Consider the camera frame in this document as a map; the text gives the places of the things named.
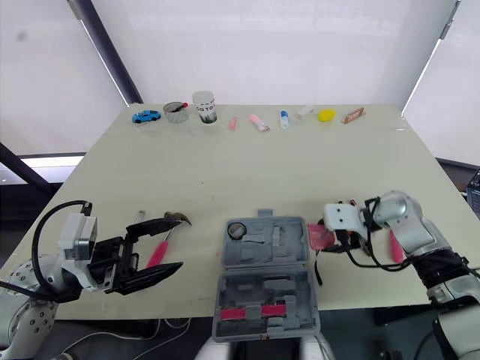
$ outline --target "white eraser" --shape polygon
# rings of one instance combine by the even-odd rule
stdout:
[[[303,106],[297,113],[297,117],[300,119],[304,118],[306,115],[312,113],[314,111],[314,107],[311,105],[305,105]]]

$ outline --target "cup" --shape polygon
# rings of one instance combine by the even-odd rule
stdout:
[[[184,103],[175,101],[173,103],[168,103],[163,107],[163,113],[169,122],[178,123],[184,122],[188,119],[187,110],[185,110],[185,107],[182,105],[184,105]]]
[[[203,123],[211,124],[217,121],[215,99],[211,91],[197,91],[192,95],[192,101]]]

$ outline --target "beige table surface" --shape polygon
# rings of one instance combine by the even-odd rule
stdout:
[[[327,106],[316,106],[316,111]],[[365,200],[391,189],[417,199],[424,214],[445,235],[454,250],[480,266],[480,221],[391,105],[365,106],[367,115],[350,123],[340,120],[357,106],[335,106],[337,117],[319,123],[314,114],[294,119],[300,106],[219,106],[219,120],[200,123],[191,112],[181,124],[165,118],[150,124],[131,123],[133,113],[161,110],[161,105],[126,109],[88,152],[46,209],[68,200],[94,204],[97,240],[123,236],[138,210],[146,219],[165,211],[184,212],[191,228],[179,227],[164,262],[183,261],[171,277],[149,289],[122,296],[83,291],[78,301],[62,304],[59,319],[143,319],[206,317],[213,314],[217,280],[223,271],[224,224],[231,218],[256,216],[257,209],[275,215],[302,216],[308,223],[322,217],[326,203]],[[280,109],[291,126],[281,130]],[[257,114],[271,126],[260,133],[248,121]],[[238,127],[228,123],[238,116]],[[59,212],[44,228],[40,253],[56,252],[59,231],[68,211]],[[0,271],[5,279],[30,257],[34,227]],[[374,236],[384,262],[387,232]],[[163,234],[137,243],[143,267]],[[369,261],[359,250],[359,261]],[[313,268],[310,252],[309,268]],[[319,309],[372,308],[427,303],[415,271],[400,273],[359,269],[345,254],[321,253],[324,285],[316,288]]]

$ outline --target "tool case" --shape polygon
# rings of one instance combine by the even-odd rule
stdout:
[[[241,238],[229,235],[231,224],[244,230]],[[308,234],[301,217],[274,217],[266,209],[259,210],[258,217],[229,221],[213,339],[251,341],[318,333],[315,284],[305,267],[308,257]]]

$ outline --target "blue toy car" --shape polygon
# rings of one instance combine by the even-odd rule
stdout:
[[[143,110],[132,116],[132,122],[140,124],[142,122],[151,122],[158,120],[161,117],[160,113],[155,110]]]

